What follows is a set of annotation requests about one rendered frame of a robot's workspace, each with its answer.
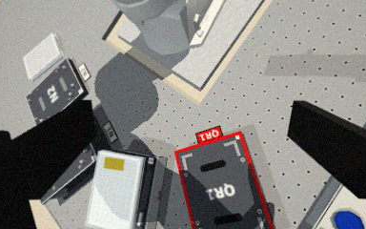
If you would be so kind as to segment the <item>cream n1 name plate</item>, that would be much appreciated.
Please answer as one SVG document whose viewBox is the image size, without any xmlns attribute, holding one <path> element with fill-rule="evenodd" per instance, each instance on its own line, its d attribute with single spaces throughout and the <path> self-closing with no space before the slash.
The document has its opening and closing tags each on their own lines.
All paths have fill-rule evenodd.
<svg viewBox="0 0 366 229">
<path fill-rule="evenodd" d="M 105 130 L 105 133 L 110 141 L 111 144 L 113 144 L 117 139 L 118 139 L 118 136 L 111 124 L 110 121 L 108 121 L 104 126 L 103 126 L 104 130 Z"/>
</svg>

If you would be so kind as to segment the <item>white operator button panel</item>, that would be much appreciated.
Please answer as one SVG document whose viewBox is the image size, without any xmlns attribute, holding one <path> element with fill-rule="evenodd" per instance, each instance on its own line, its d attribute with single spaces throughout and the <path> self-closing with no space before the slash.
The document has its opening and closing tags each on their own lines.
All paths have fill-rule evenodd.
<svg viewBox="0 0 366 229">
<path fill-rule="evenodd" d="M 340 184 L 333 177 L 306 218 L 313 229 L 366 229 L 366 199 Z"/>
</svg>

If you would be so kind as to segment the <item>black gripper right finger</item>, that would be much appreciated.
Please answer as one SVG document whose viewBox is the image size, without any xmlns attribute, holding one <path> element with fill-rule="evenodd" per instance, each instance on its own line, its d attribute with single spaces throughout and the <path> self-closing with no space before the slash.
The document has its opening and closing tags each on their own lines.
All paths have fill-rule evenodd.
<svg viewBox="0 0 366 229">
<path fill-rule="evenodd" d="M 287 137 L 359 199 L 366 199 L 366 129 L 294 100 Z"/>
</svg>

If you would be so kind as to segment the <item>white n2 sign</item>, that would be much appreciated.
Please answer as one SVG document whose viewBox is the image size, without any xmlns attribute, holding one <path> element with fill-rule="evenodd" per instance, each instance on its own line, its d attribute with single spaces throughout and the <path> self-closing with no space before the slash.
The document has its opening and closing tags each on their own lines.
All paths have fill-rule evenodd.
<svg viewBox="0 0 366 229">
<path fill-rule="evenodd" d="M 79 66 L 78 70 L 81 73 L 81 75 L 82 75 L 85 82 L 91 77 L 85 63 L 83 63 L 81 66 Z"/>
</svg>

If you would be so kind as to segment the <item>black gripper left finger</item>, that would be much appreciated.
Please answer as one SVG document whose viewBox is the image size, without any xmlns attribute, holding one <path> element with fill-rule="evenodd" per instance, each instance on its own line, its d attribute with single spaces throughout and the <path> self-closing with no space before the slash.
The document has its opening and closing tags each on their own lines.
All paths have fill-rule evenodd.
<svg viewBox="0 0 366 229">
<path fill-rule="evenodd" d="M 41 199 L 95 137 L 91 100 L 78 100 L 13 140 L 0 131 L 0 229 L 37 229 L 30 200 Z"/>
</svg>

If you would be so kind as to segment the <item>red sign with white qr1 text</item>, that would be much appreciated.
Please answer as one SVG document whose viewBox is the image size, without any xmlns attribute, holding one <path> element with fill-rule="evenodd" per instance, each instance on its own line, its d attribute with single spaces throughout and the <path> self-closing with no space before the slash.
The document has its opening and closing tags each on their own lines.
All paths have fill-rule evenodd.
<svg viewBox="0 0 366 229">
<path fill-rule="evenodd" d="M 213 127 L 211 129 L 196 133 L 195 135 L 196 135 L 198 144 L 223 136 L 220 125 Z"/>
</svg>

